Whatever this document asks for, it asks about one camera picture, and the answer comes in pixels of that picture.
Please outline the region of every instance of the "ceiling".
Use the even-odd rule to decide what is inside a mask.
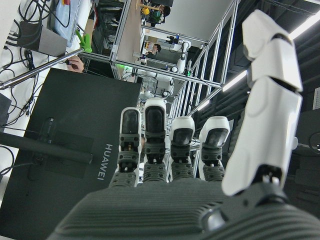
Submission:
[[[159,29],[208,40],[233,0],[174,0]]]

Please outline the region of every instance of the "robotic hand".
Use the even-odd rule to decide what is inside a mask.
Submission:
[[[227,119],[212,117],[201,130],[201,180],[194,178],[190,164],[193,120],[179,117],[172,123],[167,166],[163,161],[166,107],[163,99],[151,98],[144,109],[143,184],[134,187],[140,114],[126,108],[110,188],[87,195],[49,240],[320,238],[320,221],[289,205],[282,191],[302,100],[294,43],[258,10],[242,27],[247,56],[253,60],[252,90],[225,174],[221,147],[230,132]],[[171,168],[170,183],[167,168]]]

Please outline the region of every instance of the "white robotic arm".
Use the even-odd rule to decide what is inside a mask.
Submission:
[[[178,59],[178,62],[176,64],[176,66],[172,67],[170,69],[170,72],[174,72],[174,73],[178,73],[178,74],[183,74],[186,68],[186,62],[187,62],[187,52],[189,50],[189,48],[191,47],[191,42],[187,41],[187,40],[179,40],[179,44],[181,45],[181,56]],[[139,69],[137,71],[138,74],[143,74],[143,75],[147,75],[149,77],[152,78],[156,78],[157,81],[160,82],[167,82],[165,88],[164,88],[164,92],[162,94],[163,98],[166,98],[170,95],[172,95],[173,91],[174,91],[174,80],[173,77],[171,76],[167,76],[164,74],[156,74],[154,72],[151,71],[144,71]]]
[[[187,40],[181,40],[181,56],[178,59],[178,62],[176,63],[176,67],[174,66],[171,68],[171,72],[183,74],[186,67],[186,61],[187,61],[187,52],[189,48],[191,47],[191,42]]]
[[[252,89],[222,180],[222,190],[229,196],[255,182],[283,187],[302,103],[297,55],[289,34],[259,10],[242,28],[245,53],[253,61],[248,71]]]

